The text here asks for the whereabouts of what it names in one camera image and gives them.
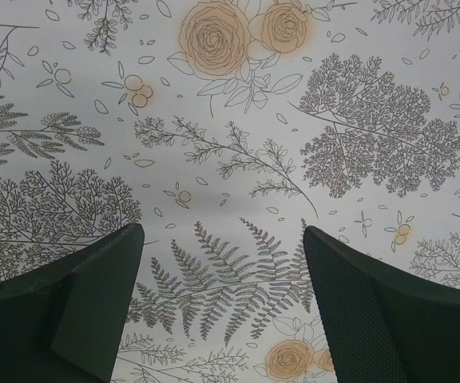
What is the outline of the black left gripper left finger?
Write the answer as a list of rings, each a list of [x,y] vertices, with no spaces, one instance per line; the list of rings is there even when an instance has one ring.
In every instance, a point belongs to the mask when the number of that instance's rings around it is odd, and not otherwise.
[[[144,240],[131,223],[0,282],[0,382],[109,382]]]

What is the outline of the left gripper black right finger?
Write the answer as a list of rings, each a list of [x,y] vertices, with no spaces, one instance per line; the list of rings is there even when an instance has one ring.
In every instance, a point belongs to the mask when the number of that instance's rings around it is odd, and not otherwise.
[[[460,290],[314,226],[303,248],[339,382],[460,382]]]

